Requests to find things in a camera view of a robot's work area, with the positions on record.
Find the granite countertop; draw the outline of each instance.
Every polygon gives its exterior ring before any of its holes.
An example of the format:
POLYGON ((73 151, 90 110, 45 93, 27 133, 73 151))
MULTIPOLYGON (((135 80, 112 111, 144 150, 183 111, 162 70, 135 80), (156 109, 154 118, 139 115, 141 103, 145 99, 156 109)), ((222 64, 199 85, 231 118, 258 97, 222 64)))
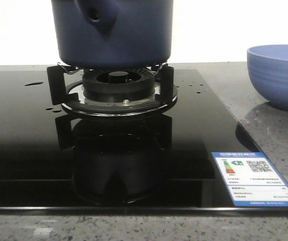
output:
MULTIPOLYGON (((259 96, 246 63, 172 66, 197 69, 288 182, 288 112, 259 96)), ((44 66, 0 66, 14 69, 44 66)), ((288 240, 288 217, 0 215, 0 240, 288 240)))

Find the ceramic bowl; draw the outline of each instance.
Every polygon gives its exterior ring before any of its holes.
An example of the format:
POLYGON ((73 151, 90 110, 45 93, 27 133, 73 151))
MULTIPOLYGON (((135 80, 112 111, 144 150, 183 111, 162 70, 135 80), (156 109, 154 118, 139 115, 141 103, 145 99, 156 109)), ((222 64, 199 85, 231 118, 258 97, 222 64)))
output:
POLYGON ((288 110, 288 45, 263 45, 247 50, 254 88, 274 106, 288 110))

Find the qr code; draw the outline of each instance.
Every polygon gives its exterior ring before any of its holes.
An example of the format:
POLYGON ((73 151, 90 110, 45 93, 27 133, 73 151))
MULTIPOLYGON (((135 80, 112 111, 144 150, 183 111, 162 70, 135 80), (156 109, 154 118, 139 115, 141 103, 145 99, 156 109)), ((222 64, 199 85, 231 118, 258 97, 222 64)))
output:
POLYGON ((272 172, 271 167, 265 161, 247 161, 253 172, 272 172))

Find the blue and white label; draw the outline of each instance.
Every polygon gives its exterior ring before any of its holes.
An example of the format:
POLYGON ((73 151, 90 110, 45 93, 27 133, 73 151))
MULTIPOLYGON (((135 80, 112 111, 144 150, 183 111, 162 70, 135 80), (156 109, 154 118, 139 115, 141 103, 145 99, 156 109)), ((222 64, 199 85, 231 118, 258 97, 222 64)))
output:
POLYGON ((263 153, 212 154, 235 206, 288 206, 288 184, 263 153))

